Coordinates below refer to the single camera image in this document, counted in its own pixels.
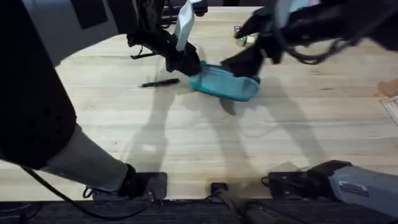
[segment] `teal cloth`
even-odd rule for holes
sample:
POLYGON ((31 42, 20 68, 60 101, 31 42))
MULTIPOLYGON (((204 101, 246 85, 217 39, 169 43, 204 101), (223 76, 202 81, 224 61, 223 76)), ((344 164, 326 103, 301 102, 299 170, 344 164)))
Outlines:
POLYGON ((202 70, 190 77, 191 88, 234 101, 249 101, 260 90, 259 81, 248 77, 234 77, 217 65, 202 62, 202 70))

